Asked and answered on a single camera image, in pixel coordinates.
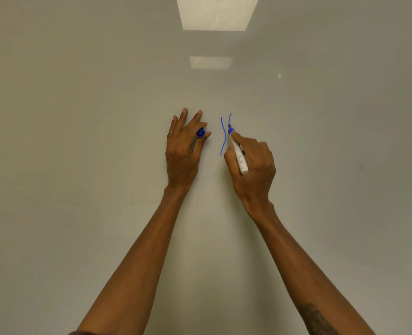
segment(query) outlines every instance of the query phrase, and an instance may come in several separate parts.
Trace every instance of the whiteboard marker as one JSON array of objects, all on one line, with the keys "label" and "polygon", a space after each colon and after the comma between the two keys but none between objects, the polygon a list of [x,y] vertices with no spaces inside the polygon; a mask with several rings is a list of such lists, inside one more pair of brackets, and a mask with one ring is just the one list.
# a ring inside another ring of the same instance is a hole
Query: whiteboard marker
[{"label": "whiteboard marker", "polygon": [[232,143],[232,145],[234,146],[234,149],[235,149],[235,157],[237,158],[238,168],[240,168],[240,172],[242,173],[242,175],[246,175],[247,173],[249,173],[248,164],[246,163],[245,156],[243,155],[242,149],[234,141],[234,139],[231,136],[231,133],[235,129],[232,128],[230,124],[228,126],[229,126],[228,134],[229,134],[229,138],[231,139],[231,143]]}]

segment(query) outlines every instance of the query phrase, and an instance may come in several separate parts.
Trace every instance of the blue marker cap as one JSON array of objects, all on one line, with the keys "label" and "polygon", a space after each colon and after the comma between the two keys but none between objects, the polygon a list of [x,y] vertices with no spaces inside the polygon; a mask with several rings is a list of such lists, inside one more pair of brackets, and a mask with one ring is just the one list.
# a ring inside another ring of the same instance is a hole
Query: blue marker cap
[{"label": "blue marker cap", "polygon": [[198,137],[203,137],[204,134],[206,134],[206,131],[204,130],[204,128],[201,128],[200,130],[197,131]]}]

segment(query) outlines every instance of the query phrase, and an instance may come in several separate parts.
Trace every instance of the person's right hand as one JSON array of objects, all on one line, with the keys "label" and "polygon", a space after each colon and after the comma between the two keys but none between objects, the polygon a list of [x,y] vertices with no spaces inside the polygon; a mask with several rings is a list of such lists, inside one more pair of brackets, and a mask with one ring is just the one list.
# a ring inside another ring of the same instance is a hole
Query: person's right hand
[{"label": "person's right hand", "polygon": [[232,177],[234,190],[248,214],[252,216],[270,205],[268,192],[276,174],[274,158],[266,142],[242,137],[236,131],[233,131],[231,136],[245,151],[249,173],[246,175],[240,173],[232,143],[225,152],[225,161]]}]

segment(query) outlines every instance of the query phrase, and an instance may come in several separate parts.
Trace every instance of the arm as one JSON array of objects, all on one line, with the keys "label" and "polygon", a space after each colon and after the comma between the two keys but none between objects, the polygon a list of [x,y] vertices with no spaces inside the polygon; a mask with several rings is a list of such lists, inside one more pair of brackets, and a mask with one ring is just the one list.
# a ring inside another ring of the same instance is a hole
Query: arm
[{"label": "arm", "polygon": [[236,132],[232,132],[232,137],[242,145],[249,168],[248,174],[240,174],[234,149],[230,146],[225,160],[235,192],[263,236],[309,334],[374,335],[277,217],[268,199],[276,167],[267,144]]},{"label": "arm", "polygon": [[78,331],[115,335],[144,333],[176,217],[198,173],[201,150],[210,136],[207,132],[199,138],[190,153],[196,132],[207,125],[200,122],[201,116],[199,111],[186,127],[186,108],[179,120],[173,117],[167,136],[168,185],[163,199],[97,297]]}]

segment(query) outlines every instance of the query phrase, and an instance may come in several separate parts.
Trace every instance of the tattoo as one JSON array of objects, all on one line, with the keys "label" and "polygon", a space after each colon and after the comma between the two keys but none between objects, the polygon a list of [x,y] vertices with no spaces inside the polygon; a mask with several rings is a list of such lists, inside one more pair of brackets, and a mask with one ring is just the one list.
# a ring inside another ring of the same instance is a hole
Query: tattoo
[{"label": "tattoo", "polygon": [[310,335],[339,335],[314,304],[303,305],[299,313]]}]

